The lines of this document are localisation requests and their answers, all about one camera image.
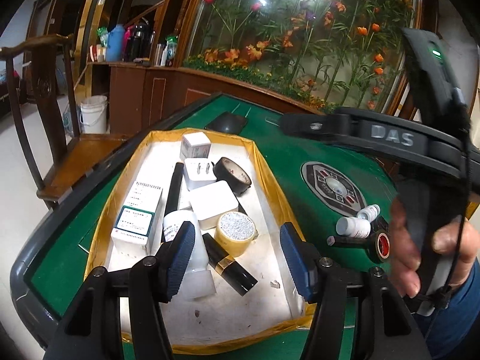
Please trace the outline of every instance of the green felt table surface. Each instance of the green felt table surface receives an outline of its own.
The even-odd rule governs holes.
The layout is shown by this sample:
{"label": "green felt table surface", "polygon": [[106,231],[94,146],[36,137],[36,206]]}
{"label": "green felt table surface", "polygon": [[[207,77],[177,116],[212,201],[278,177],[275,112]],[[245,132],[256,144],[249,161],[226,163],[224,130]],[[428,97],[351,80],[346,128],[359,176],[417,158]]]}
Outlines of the green felt table surface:
{"label": "green felt table surface", "polygon": [[[176,128],[203,128],[225,111],[243,116],[248,114],[248,123],[241,136],[257,144],[289,200],[306,239],[321,254],[332,257],[344,267],[365,271],[373,266],[363,249],[340,249],[326,245],[326,238],[335,233],[335,224],[341,215],[324,205],[311,192],[301,177],[301,166],[307,161],[320,161],[338,169],[357,185],[367,204],[380,206],[388,221],[389,206],[396,191],[380,166],[372,159],[349,150],[286,137],[277,126],[279,113],[227,95],[219,96]],[[90,248],[98,218],[118,177],[119,173],[76,214],[41,261],[27,271],[26,280],[30,281],[32,290],[59,315],[63,315],[82,283],[86,250]],[[347,305],[341,360],[350,358],[355,304],[355,300],[351,299]],[[306,330],[280,334],[253,346],[212,357],[232,360],[247,356],[252,360],[269,357],[297,359],[307,334]],[[126,359],[134,358],[132,345],[125,344],[124,350]]]}

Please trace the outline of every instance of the white bucket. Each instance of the white bucket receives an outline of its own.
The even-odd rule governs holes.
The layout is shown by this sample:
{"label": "white bucket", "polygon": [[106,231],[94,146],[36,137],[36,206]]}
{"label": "white bucket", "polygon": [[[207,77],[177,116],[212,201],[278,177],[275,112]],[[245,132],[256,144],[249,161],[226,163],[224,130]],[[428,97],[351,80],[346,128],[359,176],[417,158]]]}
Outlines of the white bucket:
{"label": "white bucket", "polygon": [[107,132],[107,97],[87,97],[80,103],[80,122],[85,134],[105,134]]}

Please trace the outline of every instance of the wooden chair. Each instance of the wooden chair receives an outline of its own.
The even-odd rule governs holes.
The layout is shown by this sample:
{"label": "wooden chair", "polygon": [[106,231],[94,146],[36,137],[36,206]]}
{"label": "wooden chair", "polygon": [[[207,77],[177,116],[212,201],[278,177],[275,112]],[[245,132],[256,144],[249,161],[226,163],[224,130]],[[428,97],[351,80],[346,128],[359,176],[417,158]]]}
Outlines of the wooden chair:
{"label": "wooden chair", "polygon": [[[6,62],[8,93],[18,139],[37,185],[37,196],[43,199],[49,208],[54,208],[58,200],[70,190],[75,182],[129,138],[126,135],[115,134],[80,134],[71,75],[70,45],[72,38],[72,35],[69,37],[57,34],[45,35],[30,38],[16,47],[0,48],[0,60]],[[74,134],[68,145],[56,96],[55,70],[59,45],[63,47],[68,103]],[[14,57],[25,51],[30,51],[32,55],[31,72],[34,97],[53,158],[53,166],[45,178],[40,175],[33,157],[14,85]]]}

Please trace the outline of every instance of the gold lipstick band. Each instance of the gold lipstick band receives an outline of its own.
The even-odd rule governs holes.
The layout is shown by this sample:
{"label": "gold lipstick band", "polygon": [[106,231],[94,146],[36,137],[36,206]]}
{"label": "gold lipstick band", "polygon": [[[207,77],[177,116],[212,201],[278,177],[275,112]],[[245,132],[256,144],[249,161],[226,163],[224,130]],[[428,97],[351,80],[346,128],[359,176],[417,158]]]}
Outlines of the gold lipstick band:
{"label": "gold lipstick band", "polygon": [[232,263],[235,262],[235,259],[228,255],[225,258],[222,258],[218,264],[215,266],[215,271],[219,274],[222,275],[223,271]]}

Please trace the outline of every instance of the blue sleeve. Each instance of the blue sleeve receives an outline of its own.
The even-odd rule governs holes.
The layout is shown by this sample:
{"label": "blue sleeve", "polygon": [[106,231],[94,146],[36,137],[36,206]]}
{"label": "blue sleeve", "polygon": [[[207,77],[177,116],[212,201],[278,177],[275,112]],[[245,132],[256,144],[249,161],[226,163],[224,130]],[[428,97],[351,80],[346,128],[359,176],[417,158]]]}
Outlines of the blue sleeve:
{"label": "blue sleeve", "polygon": [[[427,347],[432,359],[441,359],[454,350],[465,338],[480,312],[480,265],[475,261],[470,276],[450,300],[448,308],[438,313]],[[425,334],[431,317],[414,315],[418,327]]]}

